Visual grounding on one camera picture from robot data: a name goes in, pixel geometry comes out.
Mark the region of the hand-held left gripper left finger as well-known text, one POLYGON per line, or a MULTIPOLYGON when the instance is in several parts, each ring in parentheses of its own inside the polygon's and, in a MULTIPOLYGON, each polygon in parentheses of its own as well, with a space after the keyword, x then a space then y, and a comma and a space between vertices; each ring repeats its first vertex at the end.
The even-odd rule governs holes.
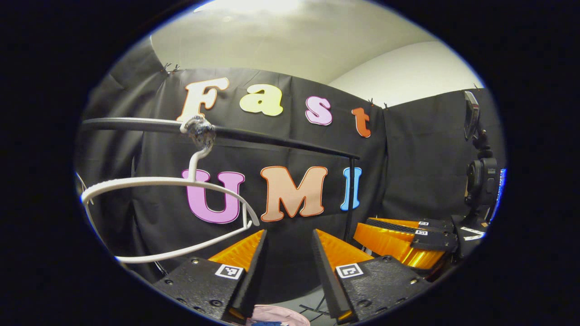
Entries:
POLYGON ((204 316, 245 322, 257 302, 269 247, 267 235, 260 230, 209 259, 190 257, 153 286, 204 316))

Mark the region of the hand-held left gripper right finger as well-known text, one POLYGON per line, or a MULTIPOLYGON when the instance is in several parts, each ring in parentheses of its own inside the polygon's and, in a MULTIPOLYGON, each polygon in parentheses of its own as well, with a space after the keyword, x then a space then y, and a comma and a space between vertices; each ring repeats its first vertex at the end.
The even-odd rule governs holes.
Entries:
POLYGON ((373 257, 319 229, 311 233, 319 280, 331 318, 360 324, 424 294, 431 283, 393 256, 373 257))

